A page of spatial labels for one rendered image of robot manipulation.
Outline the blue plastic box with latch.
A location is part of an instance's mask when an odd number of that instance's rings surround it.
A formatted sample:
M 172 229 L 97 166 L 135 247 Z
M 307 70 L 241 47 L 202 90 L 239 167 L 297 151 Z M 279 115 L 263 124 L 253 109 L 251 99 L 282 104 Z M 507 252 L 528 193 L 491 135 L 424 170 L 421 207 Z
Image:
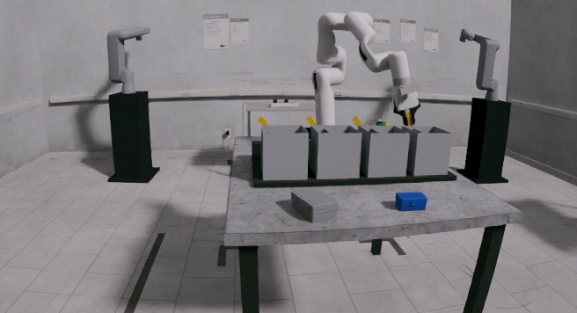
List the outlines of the blue plastic box with latch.
M 396 193 L 395 206 L 399 211 L 425 210 L 427 197 L 423 193 Z

